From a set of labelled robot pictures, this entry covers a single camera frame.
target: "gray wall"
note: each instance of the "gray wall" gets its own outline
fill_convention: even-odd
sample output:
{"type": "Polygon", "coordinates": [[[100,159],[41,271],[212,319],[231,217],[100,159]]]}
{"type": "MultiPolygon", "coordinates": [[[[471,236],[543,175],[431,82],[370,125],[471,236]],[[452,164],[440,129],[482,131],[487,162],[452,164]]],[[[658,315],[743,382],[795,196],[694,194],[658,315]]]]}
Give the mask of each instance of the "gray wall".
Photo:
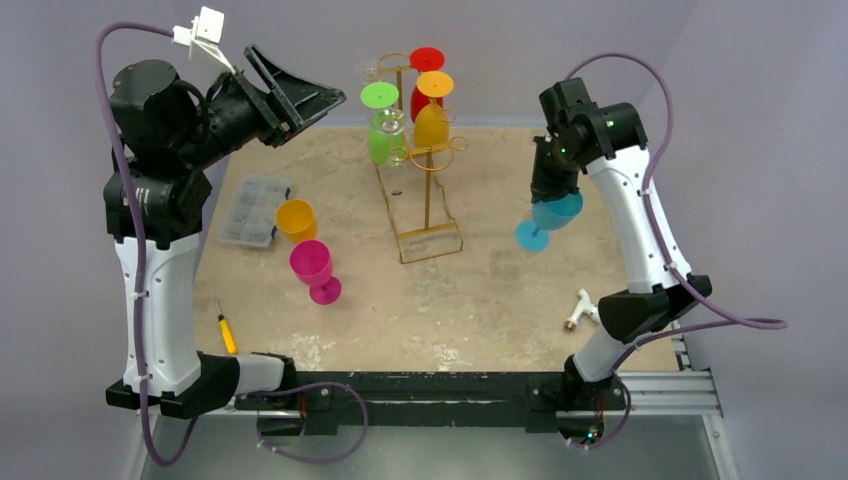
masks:
{"type": "MultiPolygon", "coordinates": [[[[679,244],[722,305],[791,322],[689,338],[745,479],[848,478],[848,4],[795,3],[700,2],[663,68],[677,116],[657,183],[679,244]]],[[[641,111],[656,147],[659,89],[641,111]]]]}
{"type": "MultiPolygon", "coordinates": [[[[94,34],[115,20],[188,25],[200,1],[7,2],[0,15],[0,477],[85,472],[116,478],[134,415],[104,406],[120,377],[126,331],[120,267],[101,191],[108,142],[91,80],[94,34]]],[[[360,121],[352,65],[433,44],[457,80],[466,123],[537,123],[536,95],[585,56],[628,48],[662,63],[694,0],[489,2],[212,1],[227,13],[225,52],[258,43],[291,70],[344,88],[333,118],[360,121]]],[[[111,76],[162,58],[205,87],[209,76],[162,39],[107,41],[111,76]]],[[[650,80],[627,66],[588,72],[602,101],[636,101],[650,80]]],[[[220,178],[222,169],[211,172],[220,178]]]]}

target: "gray floor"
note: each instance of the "gray floor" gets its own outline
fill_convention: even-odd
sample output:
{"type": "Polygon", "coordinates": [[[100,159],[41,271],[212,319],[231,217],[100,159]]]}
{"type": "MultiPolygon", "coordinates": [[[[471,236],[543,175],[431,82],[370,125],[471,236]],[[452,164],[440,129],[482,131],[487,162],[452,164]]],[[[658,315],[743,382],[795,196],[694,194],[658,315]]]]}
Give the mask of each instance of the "gray floor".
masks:
{"type": "MultiPolygon", "coordinates": [[[[157,444],[176,448],[183,422],[164,419],[157,444]]],[[[289,450],[332,455],[359,431],[338,437],[290,439],[289,450]]],[[[520,429],[398,428],[368,430],[352,457],[333,465],[305,465],[256,448],[254,417],[203,417],[183,458],[163,469],[148,461],[145,479],[717,479],[700,417],[631,418],[619,438],[588,455],[563,444],[559,435],[529,435],[520,429]]]]}

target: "worn table surface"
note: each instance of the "worn table surface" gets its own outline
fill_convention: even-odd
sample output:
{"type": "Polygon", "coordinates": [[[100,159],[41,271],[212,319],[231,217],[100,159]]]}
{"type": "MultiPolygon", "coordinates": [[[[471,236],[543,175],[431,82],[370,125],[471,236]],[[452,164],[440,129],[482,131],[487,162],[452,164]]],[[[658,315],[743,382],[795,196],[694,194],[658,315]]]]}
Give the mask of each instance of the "worn table surface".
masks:
{"type": "MultiPolygon", "coordinates": [[[[544,252],[525,252],[513,232],[530,216],[532,135],[538,132],[452,133],[465,135],[470,146],[457,153],[440,180],[465,248],[408,265],[398,262],[364,130],[312,128],[279,149],[253,142],[237,152],[195,279],[198,348],[226,352],[213,304],[217,297],[241,352],[293,356],[304,370],[560,370],[595,329],[585,317],[574,332],[563,329],[577,290],[585,288],[597,299],[625,285],[606,207],[592,182],[581,178],[581,215],[552,233],[544,252]],[[267,250],[215,239],[238,178],[247,173],[286,176],[293,196],[312,204],[317,238],[330,248],[343,285],[336,303],[311,301],[288,265],[293,245],[285,238],[278,236],[267,250]]],[[[391,174],[423,187],[424,173],[413,165],[391,174]]],[[[408,199],[423,212],[419,193],[404,191],[392,200],[408,199]]],[[[646,346],[623,369],[677,370],[670,341],[646,346]]]]}

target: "cable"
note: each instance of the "cable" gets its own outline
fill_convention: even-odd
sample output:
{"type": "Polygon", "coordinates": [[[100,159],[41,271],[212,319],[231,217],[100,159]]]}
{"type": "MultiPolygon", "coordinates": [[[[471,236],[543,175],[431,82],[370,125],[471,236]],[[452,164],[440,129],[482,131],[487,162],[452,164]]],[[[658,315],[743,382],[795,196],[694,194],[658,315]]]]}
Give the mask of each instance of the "cable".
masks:
{"type": "MultiPolygon", "coordinates": [[[[97,101],[100,104],[100,112],[103,114],[103,120],[106,123],[106,130],[109,133],[109,141],[112,144],[112,159],[113,163],[116,165],[118,172],[121,177],[121,183],[124,187],[124,192],[134,192],[135,186],[133,185],[132,174],[130,172],[129,163],[127,162],[127,157],[124,154],[124,144],[121,141],[121,136],[118,133],[118,124],[115,121],[115,116],[112,114],[112,108],[109,105],[109,93],[106,89],[106,77],[103,73],[103,58],[102,58],[102,50],[103,50],[103,42],[106,40],[106,37],[109,36],[110,33],[116,30],[139,30],[142,32],[156,33],[158,35],[162,35],[165,37],[171,37],[172,33],[170,30],[165,30],[162,28],[153,27],[150,25],[145,25],[141,23],[135,22],[116,22],[110,25],[103,27],[98,33],[97,37],[94,41],[94,78],[95,78],[95,87],[97,90],[97,101]]],[[[208,133],[208,105],[205,102],[205,99],[200,92],[192,85],[186,84],[188,87],[193,89],[192,93],[198,98],[198,101],[201,105],[201,119],[205,118],[204,121],[204,132],[208,133]]],[[[153,461],[161,465],[163,467],[169,467],[173,465],[177,460],[179,460],[180,456],[186,449],[188,445],[188,440],[191,437],[191,432],[194,430],[194,426],[197,423],[197,418],[194,417],[188,424],[188,428],[186,428],[185,434],[183,435],[183,439],[180,442],[177,451],[170,458],[163,457],[157,450],[156,445],[153,441],[153,433],[150,425],[150,405],[148,399],[148,380],[150,379],[150,375],[147,372],[147,363],[144,358],[144,328],[143,328],[143,319],[144,319],[144,298],[146,298],[145,293],[145,285],[144,278],[147,269],[147,236],[144,231],[144,219],[141,215],[141,209],[139,208],[138,198],[135,195],[127,195],[127,205],[130,210],[130,217],[132,218],[133,229],[135,230],[136,242],[138,243],[138,256],[136,258],[136,277],[135,277],[135,293],[136,297],[133,302],[133,314],[132,314],[132,324],[133,324],[133,347],[135,349],[135,358],[136,358],[136,370],[138,371],[139,377],[139,409],[141,410],[141,430],[142,437],[144,439],[144,445],[147,447],[147,452],[150,455],[150,458],[153,461]]],[[[325,464],[325,463],[333,463],[344,458],[347,458],[353,452],[355,452],[362,442],[365,440],[365,434],[367,432],[368,427],[368,412],[365,406],[365,402],[362,398],[349,386],[343,385],[335,382],[321,382],[321,383],[313,383],[310,385],[305,385],[302,387],[294,388],[291,390],[285,390],[280,392],[258,392],[258,395],[267,396],[267,397],[281,397],[286,395],[291,395],[294,393],[299,393],[306,390],[311,390],[313,388],[318,387],[340,387],[347,392],[349,392],[353,397],[359,402],[359,405],[362,407],[362,417],[363,417],[363,426],[362,426],[362,434],[359,439],[353,446],[348,449],[346,452],[341,455],[337,455],[335,457],[329,458],[310,458],[303,457],[300,455],[295,455],[292,453],[284,452],[278,450],[276,447],[270,447],[265,444],[264,439],[260,433],[260,443],[264,444],[266,448],[271,450],[274,453],[278,453],[280,455],[286,456],[288,458],[305,462],[305,463],[317,463],[317,464],[325,464]]]]}
{"type": "MultiPolygon", "coordinates": [[[[656,170],[660,159],[662,158],[663,154],[665,153],[666,148],[668,148],[668,144],[671,142],[671,134],[674,130],[674,108],[673,108],[672,101],[671,101],[671,93],[669,92],[668,85],[666,84],[665,79],[663,79],[662,75],[660,75],[660,73],[654,67],[652,67],[650,64],[648,64],[644,60],[640,59],[639,57],[636,57],[635,55],[631,55],[629,53],[623,53],[623,52],[606,52],[606,53],[600,53],[598,55],[592,56],[592,57],[582,61],[579,65],[577,65],[573,69],[571,69],[571,71],[568,72],[568,74],[565,76],[565,79],[566,80],[571,79],[571,77],[573,77],[574,74],[576,74],[577,71],[579,71],[581,68],[583,68],[586,65],[589,65],[590,63],[593,63],[597,60],[603,59],[603,58],[623,58],[625,60],[630,60],[631,62],[638,63],[639,65],[644,67],[646,70],[648,70],[648,72],[650,72],[651,75],[654,76],[654,78],[657,80],[657,83],[659,83],[659,85],[660,85],[660,89],[663,92],[663,96],[665,97],[665,106],[666,106],[665,137],[663,138],[663,141],[660,144],[659,148],[657,148],[657,151],[654,154],[654,156],[648,162],[648,166],[645,169],[644,178],[642,179],[642,192],[650,192],[651,191],[650,190],[651,181],[653,180],[653,177],[654,177],[654,170],[656,170]]],[[[677,268],[674,266],[674,262],[672,261],[672,258],[671,258],[671,251],[668,248],[668,244],[666,243],[665,238],[662,235],[662,230],[660,229],[659,222],[657,221],[656,213],[654,212],[654,206],[653,206],[653,203],[651,202],[651,194],[648,194],[648,193],[643,194],[642,195],[642,203],[645,206],[645,213],[647,214],[647,217],[648,217],[648,223],[651,225],[651,231],[653,232],[654,237],[657,240],[657,244],[659,245],[660,252],[662,253],[663,260],[666,263],[666,268],[668,269],[668,271],[671,273],[671,275],[674,277],[674,279],[690,295],[692,295],[692,298],[694,298],[698,303],[707,307],[713,313],[724,318],[725,320],[702,323],[700,325],[690,325],[688,327],[678,328],[678,329],[670,330],[670,331],[667,331],[667,332],[661,332],[661,333],[658,333],[658,334],[655,334],[655,335],[645,337],[641,340],[638,340],[630,348],[625,350],[624,353],[621,355],[621,357],[619,357],[618,360],[616,360],[616,362],[613,364],[613,367],[612,367],[613,377],[616,380],[618,380],[619,383],[621,383],[621,385],[623,386],[625,397],[626,397],[626,405],[625,405],[625,409],[624,409],[624,416],[621,418],[621,421],[618,423],[618,425],[616,425],[616,427],[613,429],[613,431],[612,431],[612,433],[610,433],[610,435],[604,435],[602,440],[599,441],[598,443],[594,444],[594,445],[584,445],[583,447],[586,448],[587,450],[597,448],[601,445],[606,444],[608,441],[612,440],[612,438],[614,438],[618,434],[618,432],[620,432],[621,429],[624,428],[624,424],[627,423],[627,419],[630,418],[630,410],[632,408],[630,391],[627,390],[627,386],[624,385],[624,382],[621,382],[621,379],[618,377],[618,374],[616,374],[615,372],[616,372],[616,370],[618,370],[618,367],[620,367],[621,364],[624,363],[625,360],[627,360],[627,357],[629,357],[633,352],[635,352],[641,346],[648,344],[648,343],[651,343],[651,342],[656,341],[656,340],[660,340],[662,338],[670,337],[672,335],[682,335],[684,333],[692,333],[692,332],[697,332],[697,331],[700,331],[700,330],[707,330],[707,329],[710,329],[710,328],[717,328],[717,327],[726,327],[726,326],[730,326],[730,325],[742,325],[742,326],[745,326],[745,327],[748,327],[748,328],[754,328],[754,329],[757,329],[757,330],[782,330],[782,329],[789,326],[789,323],[786,322],[786,320],[780,320],[780,319],[775,319],[775,318],[743,318],[743,317],[740,317],[738,315],[735,315],[735,314],[721,308],[720,306],[718,306],[714,302],[708,300],[706,297],[701,295],[700,292],[695,290],[695,287],[693,287],[689,283],[689,281],[680,273],[680,271],[677,270],[677,268]]]]}
{"type": "Polygon", "coordinates": [[[256,436],[259,438],[259,444],[257,445],[257,448],[262,446],[268,449],[268,451],[276,453],[277,455],[281,455],[292,460],[297,460],[298,462],[311,463],[313,465],[325,465],[328,463],[334,463],[351,456],[353,452],[355,452],[359,448],[359,446],[362,445],[362,442],[365,441],[365,435],[368,433],[368,409],[366,408],[365,401],[362,400],[362,397],[360,397],[359,394],[356,393],[356,391],[350,388],[350,386],[338,382],[316,382],[311,383],[309,385],[304,385],[302,387],[292,388],[291,390],[283,390],[280,392],[258,392],[256,393],[256,395],[262,397],[285,397],[288,395],[294,395],[296,393],[305,392],[307,390],[313,390],[321,387],[338,387],[345,390],[347,393],[353,396],[357,403],[359,403],[359,407],[362,409],[362,433],[359,435],[359,438],[356,439],[356,442],[354,442],[350,448],[348,448],[339,455],[326,458],[306,457],[303,455],[287,452],[273,445],[269,445],[267,442],[265,442],[265,438],[262,436],[262,432],[259,429],[258,422],[256,424],[256,436]]]}

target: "purple cable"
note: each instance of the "purple cable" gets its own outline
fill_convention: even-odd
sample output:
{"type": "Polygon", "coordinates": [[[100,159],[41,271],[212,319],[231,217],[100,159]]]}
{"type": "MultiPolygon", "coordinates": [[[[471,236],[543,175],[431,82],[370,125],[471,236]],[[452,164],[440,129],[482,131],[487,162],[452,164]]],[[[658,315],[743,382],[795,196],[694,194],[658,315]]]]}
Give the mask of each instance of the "purple cable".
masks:
{"type": "Polygon", "coordinates": [[[307,390],[312,390],[320,387],[338,387],[344,389],[347,393],[353,396],[353,398],[359,403],[359,407],[362,409],[362,433],[359,435],[359,438],[356,439],[356,442],[354,442],[354,444],[349,449],[347,449],[343,453],[340,453],[339,455],[326,458],[313,458],[297,455],[295,453],[279,449],[273,445],[268,445],[265,442],[265,438],[262,436],[262,432],[259,429],[259,424],[257,423],[256,436],[259,438],[259,444],[268,449],[270,452],[276,453],[277,455],[282,455],[286,458],[297,460],[298,462],[311,463],[313,465],[325,465],[328,463],[334,463],[351,456],[353,452],[355,452],[359,448],[359,446],[362,445],[362,442],[365,441],[365,435],[368,433],[368,409],[366,408],[365,401],[362,400],[362,397],[360,397],[359,394],[356,393],[356,391],[350,388],[350,386],[338,382],[316,382],[311,383],[309,385],[304,385],[302,387],[292,388],[291,390],[283,390],[280,392],[257,392],[256,395],[263,397],[285,397],[288,395],[294,395],[295,393],[305,392],[307,390]]]}
{"type": "MultiPolygon", "coordinates": [[[[650,72],[651,75],[654,76],[654,78],[657,80],[657,83],[659,83],[660,89],[662,90],[663,96],[665,97],[665,105],[666,105],[665,137],[663,138],[663,141],[660,144],[659,148],[657,148],[657,151],[654,154],[654,156],[648,162],[648,166],[645,169],[644,178],[642,179],[642,191],[643,192],[650,192],[650,185],[651,185],[651,180],[654,177],[654,170],[656,170],[657,165],[660,162],[660,159],[662,158],[663,154],[665,153],[666,148],[668,148],[668,144],[671,142],[671,134],[672,134],[672,131],[674,130],[674,110],[673,110],[673,107],[672,107],[671,93],[669,92],[668,85],[665,83],[665,80],[663,79],[662,75],[660,75],[660,73],[654,67],[652,67],[650,64],[648,64],[644,60],[636,57],[635,55],[630,55],[629,53],[623,53],[623,52],[607,52],[607,53],[600,53],[598,55],[592,56],[592,57],[584,60],[583,62],[581,62],[579,65],[577,65],[573,69],[571,69],[571,71],[568,72],[568,74],[565,76],[565,79],[566,80],[571,79],[571,77],[573,77],[574,74],[576,74],[578,70],[580,70],[581,68],[585,67],[586,65],[588,65],[592,62],[595,62],[597,60],[600,60],[602,58],[623,58],[625,60],[630,60],[632,62],[638,63],[639,65],[645,67],[645,69],[648,70],[648,72],[650,72]]],[[[647,213],[647,216],[648,216],[648,223],[650,223],[650,225],[651,225],[651,231],[653,232],[654,237],[657,239],[657,244],[659,245],[660,252],[662,253],[662,256],[663,256],[663,260],[665,260],[665,262],[666,262],[668,271],[671,272],[671,275],[674,277],[674,279],[677,280],[677,282],[681,286],[683,286],[683,288],[687,292],[689,292],[690,295],[692,295],[692,298],[694,298],[698,303],[707,307],[712,312],[714,312],[718,316],[724,318],[725,320],[703,323],[703,324],[700,324],[700,325],[690,325],[688,327],[678,328],[678,329],[675,329],[675,330],[669,330],[667,332],[658,333],[656,335],[651,335],[649,337],[645,337],[641,340],[638,340],[633,346],[631,346],[630,348],[625,350],[625,352],[621,355],[621,357],[619,357],[619,359],[616,360],[616,362],[613,364],[613,367],[612,367],[613,376],[616,379],[618,379],[619,381],[621,380],[618,377],[618,375],[615,374],[615,371],[618,369],[618,367],[621,366],[622,363],[624,363],[625,360],[627,360],[627,357],[629,357],[633,352],[635,352],[641,346],[643,346],[647,343],[651,343],[655,340],[670,337],[672,335],[682,335],[684,333],[692,333],[692,332],[697,332],[699,330],[707,330],[707,329],[710,329],[710,328],[717,328],[717,327],[726,327],[726,326],[730,326],[730,325],[743,325],[745,327],[755,328],[755,329],[758,329],[758,330],[782,330],[782,329],[789,326],[789,324],[786,322],[786,320],[779,320],[779,319],[774,319],[774,318],[743,318],[743,317],[740,317],[738,315],[735,315],[735,314],[721,308],[720,306],[716,305],[712,301],[707,300],[706,297],[704,297],[697,290],[695,290],[695,288],[691,284],[689,284],[689,281],[686,280],[686,278],[680,273],[680,271],[678,271],[677,268],[675,268],[673,266],[673,262],[672,262],[672,259],[671,259],[671,251],[668,248],[668,244],[666,243],[665,238],[663,238],[662,230],[660,230],[659,222],[657,221],[657,216],[656,216],[656,213],[654,212],[654,206],[651,202],[651,195],[652,194],[654,194],[654,192],[642,195],[642,202],[645,205],[645,212],[647,213]]],[[[630,417],[630,409],[631,409],[632,405],[631,405],[630,391],[627,389],[627,386],[625,386],[623,382],[622,382],[622,386],[624,386],[624,392],[625,392],[625,396],[626,396],[626,407],[624,409],[624,416],[621,418],[621,421],[618,423],[618,425],[616,425],[616,427],[613,429],[613,431],[610,433],[610,435],[608,435],[608,436],[605,435],[600,442],[593,444],[593,445],[583,446],[584,448],[593,449],[593,448],[600,447],[601,445],[604,445],[608,441],[612,440],[612,438],[614,438],[618,434],[618,432],[620,432],[621,429],[624,428],[624,424],[627,422],[627,419],[630,417]]]]}
{"type": "Polygon", "coordinates": [[[147,447],[147,452],[150,458],[159,465],[168,467],[176,462],[186,445],[188,445],[189,436],[197,422],[197,417],[192,418],[189,422],[183,440],[177,448],[176,453],[171,458],[162,457],[156,451],[156,445],[153,443],[153,433],[150,428],[150,405],[147,399],[147,364],[144,359],[144,329],[142,327],[142,319],[144,312],[144,276],[147,267],[147,237],[144,233],[144,222],[141,216],[141,210],[138,206],[138,199],[135,195],[130,195],[129,192],[134,192],[132,175],[130,167],[127,163],[127,157],[124,155],[124,146],[121,143],[121,137],[118,134],[118,125],[115,123],[115,117],[112,115],[112,109],[109,105],[109,93],[106,91],[106,78],[103,74],[103,41],[106,37],[115,30],[141,30],[143,32],[156,33],[165,37],[171,37],[171,31],[163,28],[157,28],[150,25],[144,25],[135,22],[117,22],[107,25],[97,33],[97,38],[94,40],[94,76],[95,86],[97,87],[97,101],[100,103],[100,112],[103,114],[103,120],[106,122],[106,129],[109,131],[109,141],[112,143],[112,150],[115,152],[116,164],[118,172],[121,176],[121,183],[124,186],[124,192],[127,194],[127,203],[132,217],[133,229],[135,230],[136,241],[138,242],[138,259],[136,261],[136,276],[135,276],[135,292],[138,295],[133,302],[133,346],[135,348],[136,369],[141,377],[139,382],[139,400],[141,409],[141,430],[144,437],[144,445],[147,447]]]}

